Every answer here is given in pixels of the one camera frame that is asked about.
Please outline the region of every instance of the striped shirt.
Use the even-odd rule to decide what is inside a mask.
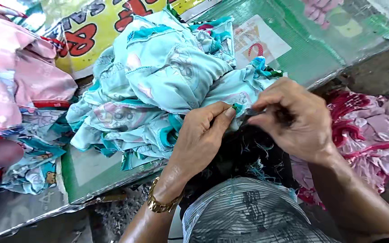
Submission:
[[[184,213],[184,242],[337,242],[312,226],[293,189],[240,177],[216,185]]]

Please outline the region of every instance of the right hand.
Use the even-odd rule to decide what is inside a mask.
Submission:
[[[279,104],[295,117],[290,127],[280,124],[274,111]],[[325,100],[290,80],[280,78],[262,93],[252,109],[265,113],[248,122],[269,133],[277,145],[288,154],[312,163],[323,163],[325,156],[336,155],[332,142],[331,117]]]

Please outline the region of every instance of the wrist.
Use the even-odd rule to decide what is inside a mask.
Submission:
[[[178,168],[168,164],[160,175],[153,195],[157,201],[168,203],[181,195],[189,179]]]
[[[343,157],[337,151],[337,147],[333,142],[328,142],[322,150],[317,151],[311,162],[326,167],[333,166],[335,163],[342,163]]]

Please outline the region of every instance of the forearm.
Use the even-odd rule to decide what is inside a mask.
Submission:
[[[310,163],[316,191],[336,224],[348,232],[389,234],[389,204],[358,178],[336,149]]]
[[[188,176],[184,176],[175,166],[166,166],[154,188],[157,201],[167,203],[178,197],[184,189]],[[175,210],[154,213],[149,210],[147,202],[128,225],[120,242],[167,242],[169,229]]]

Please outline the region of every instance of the pile of clothes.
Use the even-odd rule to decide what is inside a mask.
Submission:
[[[55,47],[11,22],[0,6],[0,139],[17,142],[24,156],[0,168],[0,187],[38,194],[55,185],[55,159],[72,130],[65,120],[77,85],[55,66]]]
[[[389,99],[350,91],[330,94],[332,137],[340,154],[355,173],[379,193],[389,180]],[[301,185],[299,198],[322,205],[307,163],[292,159],[295,180]]]
[[[217,101],[235,104],[237,130],[259,92],[282,76],[255,58],[235,70],[232,18],[182,24],[168,10],[133,22],[94,65],[93,85],[67,113],[71,144],[122,169],[171,156],[184,115]]]

